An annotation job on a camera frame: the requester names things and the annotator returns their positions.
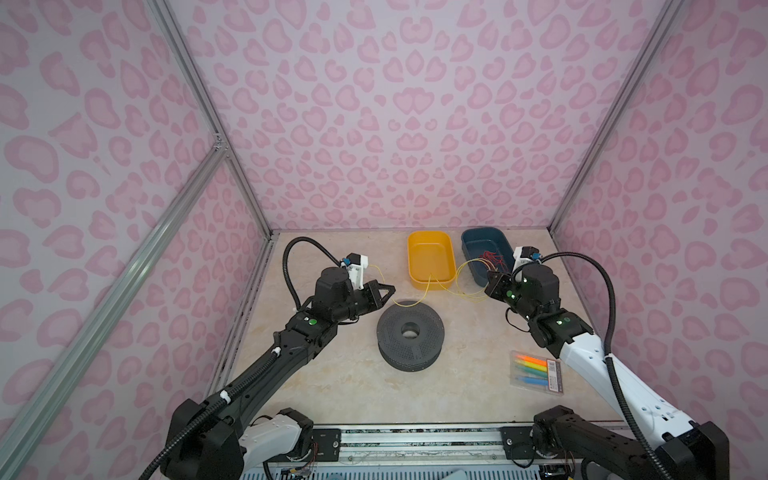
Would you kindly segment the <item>dark grey cable spool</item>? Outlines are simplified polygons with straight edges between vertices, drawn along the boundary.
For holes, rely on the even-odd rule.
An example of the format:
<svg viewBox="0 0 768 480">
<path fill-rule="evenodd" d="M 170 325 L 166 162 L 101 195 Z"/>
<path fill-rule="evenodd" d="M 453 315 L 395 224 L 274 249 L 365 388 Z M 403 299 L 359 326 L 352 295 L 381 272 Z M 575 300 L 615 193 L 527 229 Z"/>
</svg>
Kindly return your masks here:
<svg viewBox="0 0 768 480">
<path fill-rule="evenodd" d="M 418 372 L 433 365 L 445 341 L 445 326 L 430 306 L 407 301 L 391 306 L 377 328 L 379 352 L 386 363 L 403 372 Z"/>
</svg>

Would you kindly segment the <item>yellow plastic tray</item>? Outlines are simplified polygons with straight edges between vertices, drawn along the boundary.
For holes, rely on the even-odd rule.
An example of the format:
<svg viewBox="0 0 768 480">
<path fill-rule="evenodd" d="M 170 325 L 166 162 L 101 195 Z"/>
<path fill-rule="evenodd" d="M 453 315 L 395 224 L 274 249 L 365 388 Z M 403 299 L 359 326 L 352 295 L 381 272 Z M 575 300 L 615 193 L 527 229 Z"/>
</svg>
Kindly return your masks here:
<svg viewBox="0 0 768 480">
<path fill-rule="evenodd" d="M 450 236 L 442 231 L 415 231 L 407 238 L 410 282 L 419 290 L 449 288 L 457 266 Z"/>
</svg>

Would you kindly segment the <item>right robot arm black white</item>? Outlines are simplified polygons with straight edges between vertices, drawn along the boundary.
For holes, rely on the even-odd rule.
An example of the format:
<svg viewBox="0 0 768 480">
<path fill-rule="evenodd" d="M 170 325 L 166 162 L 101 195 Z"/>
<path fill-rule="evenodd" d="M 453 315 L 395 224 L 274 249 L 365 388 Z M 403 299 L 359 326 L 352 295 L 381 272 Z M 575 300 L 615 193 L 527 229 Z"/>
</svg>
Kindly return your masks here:
<svg viewBox="0 0 768 480">
<path fill-rule="evenodd" d="M 485 293 L 525 319 L 536 344 L 581 376 L 624 420 L 625 437 L 572 409 L 535 415 L 531 447 L 542 457 L 571 453 L 620 479 L 727 479 L 730 442 L 713 422 L 699 423 L 674 407 L 617 359 L 615 322 L 604 336 L 561 305 L 559 279 L 543 263 L 503 273 L 490 270 Z"/>
</svg>

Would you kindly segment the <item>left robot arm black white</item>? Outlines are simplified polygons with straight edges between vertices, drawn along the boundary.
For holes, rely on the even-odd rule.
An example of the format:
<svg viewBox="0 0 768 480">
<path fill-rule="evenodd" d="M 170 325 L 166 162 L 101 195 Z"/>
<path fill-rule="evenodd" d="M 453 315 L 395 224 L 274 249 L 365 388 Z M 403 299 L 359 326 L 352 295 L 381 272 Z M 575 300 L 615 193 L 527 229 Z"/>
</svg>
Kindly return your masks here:
<svg viewBox="0 0 768 480">
<path fill-rule="evenodd" d="M 242 374 L 196 402 L 174 410 L 165 445 L 141 473 L 168 479 L 238 479 L 276 456 L 303 457 L 312 423 L 288 409 L 255 424 L 260 409 L 299 369 L 314 360 L 342 325 L 380 310 L 395 286 L 370 280 L 353 286 L 345 267 L 330 267 L 316 281 L 315 293 L 301 304 L 272 345 Z"/>
</svg>

